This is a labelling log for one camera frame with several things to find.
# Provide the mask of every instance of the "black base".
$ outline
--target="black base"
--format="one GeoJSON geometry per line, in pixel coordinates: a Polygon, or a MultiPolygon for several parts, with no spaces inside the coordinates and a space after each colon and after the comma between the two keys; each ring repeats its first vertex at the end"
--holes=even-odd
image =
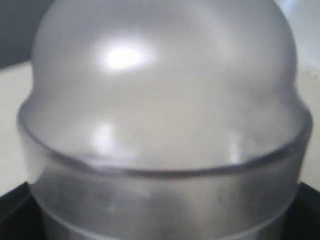
{"type": "MultiPolygon", "coordinates": [[[[1,240],[45,240],[41,211],[27,184],[0,198],[1,240]]],[[[320,193],[302,183],[287,212],[283,240],[320,240],[320,193]]]]}

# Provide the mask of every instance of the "gray background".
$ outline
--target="gray background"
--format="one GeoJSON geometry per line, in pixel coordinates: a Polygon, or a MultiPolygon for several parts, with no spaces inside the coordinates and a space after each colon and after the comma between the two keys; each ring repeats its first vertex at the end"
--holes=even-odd
{"type": "Polygon", "coordinates": [[[53,0],[0,0],[0,69],[30,59],[32,42],[53,0]]]}

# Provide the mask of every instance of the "metal base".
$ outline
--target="metal base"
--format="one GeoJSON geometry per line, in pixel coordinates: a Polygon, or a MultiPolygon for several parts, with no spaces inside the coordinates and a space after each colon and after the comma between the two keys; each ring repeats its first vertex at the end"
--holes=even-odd
{"type": "MultiPolygon", "coordinates": [[[[47,240],[111,240],[108,237],[91,236],[91,234],[82,234],[68,228],[67,226],[57,222],[46,213],[42,214],[47,240]]],[[[269,226],[257,231],[251,232],[248,235],[237,237],[237,238],[224,238],[217,240],[280,240],[284,217],[274,221],[269,226]]]]}

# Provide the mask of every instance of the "cylindrical base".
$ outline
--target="cylindrical base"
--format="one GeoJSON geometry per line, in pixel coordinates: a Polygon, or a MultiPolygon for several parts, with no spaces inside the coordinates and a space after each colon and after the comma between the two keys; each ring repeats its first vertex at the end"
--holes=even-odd
{"type": "MultiPolygon", "coordinates": [[[[46,213],[42,214],[47,240],[110,240],[108,237],[93,236],[92,233],[80,233],[59,223],[46,213]]],[[[267,227],[236,238],[217,240],[280,240],[284,217],[280,217],[267,227]]]]}

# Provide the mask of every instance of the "rounded top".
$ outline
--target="rounded top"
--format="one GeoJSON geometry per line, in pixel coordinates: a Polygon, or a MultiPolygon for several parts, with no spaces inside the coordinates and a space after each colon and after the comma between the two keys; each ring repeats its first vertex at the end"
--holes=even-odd
{"type": "Polygon", "coordinates": [[[60,0],[32,64],[22,125],[98,168],[240,165],[309,124],[271,0],[60,0]]]}

